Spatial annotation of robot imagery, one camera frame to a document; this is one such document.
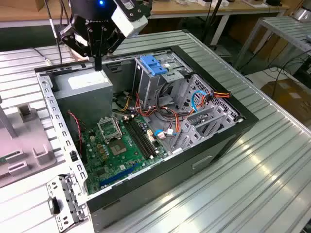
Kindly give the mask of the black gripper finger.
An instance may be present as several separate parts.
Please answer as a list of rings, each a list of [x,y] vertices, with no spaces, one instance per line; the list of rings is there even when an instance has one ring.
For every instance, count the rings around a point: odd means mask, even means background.
[[[70,47],[82,58],[87,58],[93,65],[95,71],[99,70],[99,47],[95,45],[93,39],[93,29],[91,27],[80,28],[78,32],[72,24],[65,27],[60,32],[61,41]]]
[[[108,28],[102,26],[101,29],[101,40],[98,55],[99,71],[102,70],[102,61],[106,58],[106,56],[112,54],[125,39],[123,33],[117,28],[109,30]]]

